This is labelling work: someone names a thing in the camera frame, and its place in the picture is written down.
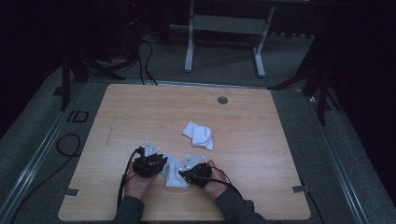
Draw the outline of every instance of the forearm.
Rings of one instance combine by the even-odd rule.
[[[145,205],[141,200],[131,196],[124,196],[114,218],[114,223],[138,224],[142,218],[144,208]]]
[[[226,223],[267,223],[260,214],[254,212],[254,203],[252,201],[241,199],[231,189],[226,189],[221,193],[215,203],[224,215]]]

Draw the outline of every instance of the person's right hand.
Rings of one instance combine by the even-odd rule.
[[[216,164],[210,160],[206,163],[210,167],[216,167]],[[222,182],[227,183],[227,178],[225,175],[218,169],[212,168],[212,176],[210,176],[212,179],[217,179]],[[228,187],[224,184],[215,182],[215,181],[210,181],[207,182],[207,184],[204,186],[204,192],[213,200],[217,199],[222,192],[224,192]]]

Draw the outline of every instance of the wooden table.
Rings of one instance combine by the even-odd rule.
[[[218,98],[228,103],[222,105]],[[214,149],[193,147],[182,135],[189,121],[213,130]],[[272,95],[267,90],[112,84],[98,110],[59,218],[111,220],[125,165],[149,140],[181,161],[205,155],[224,170],[256,212],[267,219],[307,219],[310,211]],[[159,175],[142,220],[223,220],[196,186],[167,188]]]

